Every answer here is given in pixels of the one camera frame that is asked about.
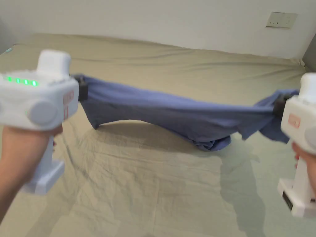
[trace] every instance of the blue cloth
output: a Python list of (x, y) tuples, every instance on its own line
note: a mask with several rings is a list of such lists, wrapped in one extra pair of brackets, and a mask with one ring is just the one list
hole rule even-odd
[(230, 144), (230, 135), (236, 132), (243, 140), (260, 131), (271, 140), (287, 143), (281, 119), (272, 114), (273, 105), (282, 93), (298, 94), (297, 90), (278, 90), (254, 106), (232, 106), (86, 76), (85, 81), (89, 86), (88, 99), (81, 105), (95, 129), (109, 122), (140, 120), (165, 128), (206, 151), (223, 149)]

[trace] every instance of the black label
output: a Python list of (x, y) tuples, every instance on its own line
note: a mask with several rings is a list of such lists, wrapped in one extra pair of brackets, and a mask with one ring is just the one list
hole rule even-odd
[(291, 200), (288, 198), (288, 196), (286, 195), (285, 192), (283, 192), (282, 197), (283, 197), (284, 201), (286, 202), (286, 204), (288, 205), (288, 207), (290, 208), (290, 210), (292, 211), (293, 204), (292, 204)]

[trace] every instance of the wall socket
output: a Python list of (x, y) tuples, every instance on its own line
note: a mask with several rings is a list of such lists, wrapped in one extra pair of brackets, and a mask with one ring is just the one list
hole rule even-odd
[(266, 27), (290, 29), (293, 27), (296, 18), (296, 13), (272, 12)]

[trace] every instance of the red label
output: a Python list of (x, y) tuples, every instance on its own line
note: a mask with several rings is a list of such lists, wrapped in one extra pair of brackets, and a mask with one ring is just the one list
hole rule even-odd
[(301, 118), (294, 114), (290, 114), (288, 123), (295, 128), (299, 128), (301, 124)]
[(74, 91), (64, 94), (64, 105), (69, 104), (74, 98)]
[(64, 120), (68, 118), (68, 106), (64, 107)]

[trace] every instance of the mattress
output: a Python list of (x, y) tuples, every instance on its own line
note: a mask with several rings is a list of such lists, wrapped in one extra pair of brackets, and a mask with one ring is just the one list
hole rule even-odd
[[(70, 53), (71, 73), (236, 105), (299, 88), (305, 73), (298, 60), (53, 34), (14, 45), (0, 71), (35, 69), (46, 48)], [(315, 236), (315, 222), (293, 218), (277, 192), (279, 178), (295, 174), (290, 144), (234, 134), (204, 152), (144, 122), (94, 130), (81, 106), (56, 142), (65, 174), (46, 196), (19, 193), (0, 236)]]

